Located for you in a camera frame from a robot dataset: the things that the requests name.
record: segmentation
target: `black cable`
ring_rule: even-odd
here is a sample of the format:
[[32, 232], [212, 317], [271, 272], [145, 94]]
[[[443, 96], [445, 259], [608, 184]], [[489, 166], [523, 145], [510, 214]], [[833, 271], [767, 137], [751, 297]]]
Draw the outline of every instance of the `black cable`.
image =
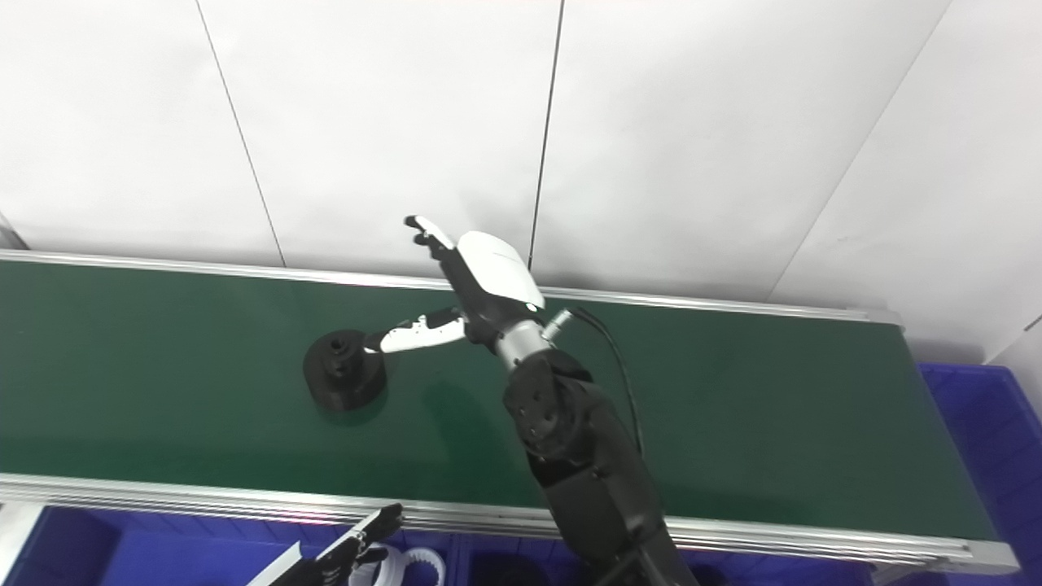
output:
[[619, 350], [619, 346], [615, 343], [615, 338], [612, 338], [611, 332], [607, 331], [607, 326], [604, 322], [597, 319], [592, 313], [586, 311], [582, 308], [569, 308], [569, 312], [575, 317], [581, 319], [582, 321], [589, 323], [594, 329], [600, 333], [607, 340], [607, 345], [612, 346], [612, 352], [615, 355], [615, 361], [619, 364], [619, 371], [622, 372], [622, 386], [626, 391], [626, 399], [629, 401], [629, 415], [632, 417], [634, 423], [634, 441], [637, 443], [637, 451], [644, 457], [644, 432], [641, 430], [641, 420], [637, 416], [637, 398], [634, 397], [634, 387], [629, 382], [629, 371], [626, 370], [626, 362], [622, 359], [622, 351]]

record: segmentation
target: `robotic hand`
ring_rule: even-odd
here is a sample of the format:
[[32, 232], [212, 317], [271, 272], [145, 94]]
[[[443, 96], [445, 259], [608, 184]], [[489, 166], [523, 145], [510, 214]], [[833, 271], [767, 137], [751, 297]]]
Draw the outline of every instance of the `robotic hand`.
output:
[[538, 317], [544, 298], [517, 251], [471, 231], [453, 243], [429, 220], [410, 216], [460, 306], [377, 334], [329, 334], [308, 350], [313, 396], [356, 409], [386, 381], [382, 353], [467, 338], [508, 371], [503, 405], [528, 466], [568, 546], [600, 576], [598, 584], [697, 586], [666, 530], [651, 477], [611, 401], [575, 359], [551, 343]]

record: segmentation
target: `blue crate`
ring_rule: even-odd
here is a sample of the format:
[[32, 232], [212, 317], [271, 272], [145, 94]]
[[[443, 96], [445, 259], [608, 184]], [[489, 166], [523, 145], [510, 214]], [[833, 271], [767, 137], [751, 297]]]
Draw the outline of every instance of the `blue crate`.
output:
[[1042, 585], [1042, 424], [1001, 366], [920, 364], [999, 537], [1022, 571], [999, 577], [911, 576], [900, 586]]
[[[5, 586], [243, 586], [289, 545], [317, 556], [347, 531], [222, 517], [47, 508]], [[456, 537], [399, 531], [386, 543], [430, 547], [454, 581]], [[435, 583], [433, 568], [405, 570], [404, 586]]]
[[[520, 583], [518, 573], [540, 575], [547, 586], [590, 584], [582, 562], [557, 540], [461, 536], [454, 586]], [[683, 552], [703, 586], [869, 586], [867, 564], [785, 556]]]
[[[156, 513], [48, 508], [6, 586], [237, 586], [296, 541], [315, 556], [347, 527]], [[400, 531], [387, 543], [430, 547], [446, 562], [446, 585], [500, 584], [536, 572], [549, 586], [590, 583], [559, 540]], [[703, 586], [869, 586], [865, 564], [780, 556], [685, 552]], [[406, 586], [433, 584], [432, 568], [410, 566]]]

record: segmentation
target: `white wall panel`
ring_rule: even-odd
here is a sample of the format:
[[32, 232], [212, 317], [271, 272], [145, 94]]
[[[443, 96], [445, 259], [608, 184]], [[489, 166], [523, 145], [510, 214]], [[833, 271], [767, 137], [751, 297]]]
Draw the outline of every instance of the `white wall panel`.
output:
[[0, 3], [0, 211], [29, 246], [277, 264], [195, 4]]
[[408, 214], [527, 253], [556, 0], [202, 6], [291, 266], [437, 274]]
[[993, 357], [1042, 311], [1040, 104], [1042, 4], [956, 0], [771, 300], [886, 306], [924, 358]]
[[992, 364], [1008, 366], [1035, 412], [1042, 416], [1042, 326], [1022, 333]]
[[947, 0], [568, 0], [541, 283], [763, 300]]

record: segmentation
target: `black spool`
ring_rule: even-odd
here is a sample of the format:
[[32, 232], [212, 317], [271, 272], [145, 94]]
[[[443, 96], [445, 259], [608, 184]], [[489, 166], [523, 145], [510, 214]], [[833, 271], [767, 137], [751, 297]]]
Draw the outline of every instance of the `black spool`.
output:
[[304, 380], [315, 402], [330, 411], [361, 409], [387, 386], [383, 355], [366, 353], [366, 335], [338, 329], [316, 340], [304, 355]]

